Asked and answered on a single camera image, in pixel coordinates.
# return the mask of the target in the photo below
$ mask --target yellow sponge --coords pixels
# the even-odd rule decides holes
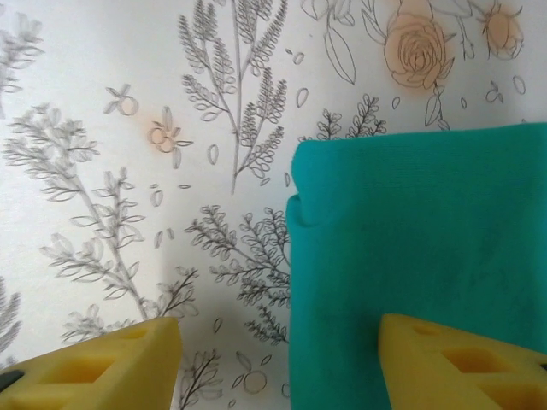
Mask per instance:
[[[3,370],[0,409],[169,409],[181,355],[176,319],[148,320]]]
[[[379,359],[393,410],[545,410],[547,355],[387,314]]]

